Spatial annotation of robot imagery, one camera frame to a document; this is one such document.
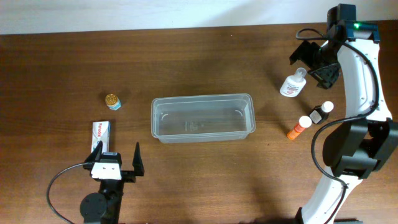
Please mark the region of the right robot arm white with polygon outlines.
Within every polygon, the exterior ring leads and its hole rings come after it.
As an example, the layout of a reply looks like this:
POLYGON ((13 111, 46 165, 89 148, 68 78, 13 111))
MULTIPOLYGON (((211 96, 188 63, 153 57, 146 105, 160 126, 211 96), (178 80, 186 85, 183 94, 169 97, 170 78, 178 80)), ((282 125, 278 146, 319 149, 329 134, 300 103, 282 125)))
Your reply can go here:
POLYGON ((303 62, 320 88, 342 77, 346 116, 332 122, 335 130, 323 144, 322 178, 311 199, 300 207, 295 223, 334 223, 351 191, 380 170, 397 147, 392 119, 379 75, 379 28, 356 18, 352 4, 328 11, 326 33, 301 37, 289 60, 303 62))

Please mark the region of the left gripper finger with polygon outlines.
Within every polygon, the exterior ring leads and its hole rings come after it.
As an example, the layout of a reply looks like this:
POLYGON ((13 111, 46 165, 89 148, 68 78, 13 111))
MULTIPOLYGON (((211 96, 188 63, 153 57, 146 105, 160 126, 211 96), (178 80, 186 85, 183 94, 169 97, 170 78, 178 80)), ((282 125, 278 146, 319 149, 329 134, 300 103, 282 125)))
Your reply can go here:
POLYGON ((134 157, 132 161, 132 166, 134 168, 134 175, 143 177, 145 174, 144 164, 141 158, 141 150, 139 142, 136 142, 134 157))
POLYGON ((99 160, 103 149, 103 142, 99 141, 94 151, 85 159, 85 162, 95 162, 99 160))

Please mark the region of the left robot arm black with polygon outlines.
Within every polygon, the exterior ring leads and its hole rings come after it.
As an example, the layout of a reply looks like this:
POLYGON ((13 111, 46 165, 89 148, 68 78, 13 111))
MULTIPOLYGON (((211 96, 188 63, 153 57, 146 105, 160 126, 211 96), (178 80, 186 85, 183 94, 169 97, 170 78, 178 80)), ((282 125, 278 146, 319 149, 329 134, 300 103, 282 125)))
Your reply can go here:
POLYGON ((90 177, 99 182, 99 191, 88 194, 80 204, 84 223, 118 223, 124 184, 134 183, 144 176, 139 143, 136 143, 132 160, 133 170, 122 170, 122 159, 118 152, 103 152, 99 142, 94 151, 85 159, 83 168, 90 177))

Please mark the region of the dark syrup bottle white cap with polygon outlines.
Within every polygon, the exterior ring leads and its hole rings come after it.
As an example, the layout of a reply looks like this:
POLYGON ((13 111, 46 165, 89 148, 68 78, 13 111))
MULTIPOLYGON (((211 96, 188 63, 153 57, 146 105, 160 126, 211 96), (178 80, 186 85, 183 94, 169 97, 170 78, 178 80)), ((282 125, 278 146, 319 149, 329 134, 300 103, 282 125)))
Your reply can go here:
POLYGON ((333 108, 334 104, 331 101, 325 101, 323 104, 314 107, 309 114, 312 123, 322 124, 322 122, 328 119, 333 108))

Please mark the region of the orange tube white cap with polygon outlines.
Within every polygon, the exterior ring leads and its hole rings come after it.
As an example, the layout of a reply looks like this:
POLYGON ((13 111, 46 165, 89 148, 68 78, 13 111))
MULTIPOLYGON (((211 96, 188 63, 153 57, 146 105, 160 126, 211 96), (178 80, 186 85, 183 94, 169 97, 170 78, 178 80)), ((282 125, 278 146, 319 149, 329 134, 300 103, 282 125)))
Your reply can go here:
POLYGON ((309 116, 301 116, 298 120, 298 123, 287 133, 287 138, 290 140, 294 140, 298 137, 303 131, 309 128, 312 125, 312 120, 309 116))

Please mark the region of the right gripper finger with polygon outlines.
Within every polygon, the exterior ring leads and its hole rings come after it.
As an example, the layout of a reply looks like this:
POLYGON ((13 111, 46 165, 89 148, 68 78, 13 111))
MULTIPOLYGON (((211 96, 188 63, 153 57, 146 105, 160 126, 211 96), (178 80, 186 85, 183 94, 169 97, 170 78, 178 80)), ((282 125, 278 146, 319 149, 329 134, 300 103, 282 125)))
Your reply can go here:
POLYGON ((309 41, 304 40, 289 57, 289 62, 293 65, 296 61, 302 61, 306 66, 313 66, 313 55, 315 46, 309 41))
POLYGON ((330 89, 340 76, 340 64, 333 63, 325 67, 310 70, 309 74, 318 82, 317 87, 330 89))

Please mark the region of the white lotion bottle clear cap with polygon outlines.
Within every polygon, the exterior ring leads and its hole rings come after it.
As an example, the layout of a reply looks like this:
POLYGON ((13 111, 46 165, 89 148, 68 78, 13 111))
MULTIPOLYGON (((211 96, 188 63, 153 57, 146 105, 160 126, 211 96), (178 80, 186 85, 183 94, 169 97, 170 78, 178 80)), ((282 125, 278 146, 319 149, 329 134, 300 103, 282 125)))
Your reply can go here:
POLYGON ((306 84, 306 69, 298 68, 293 75, 288 76, 282 84, 279 92, 286 97, 296 97, 306 84))

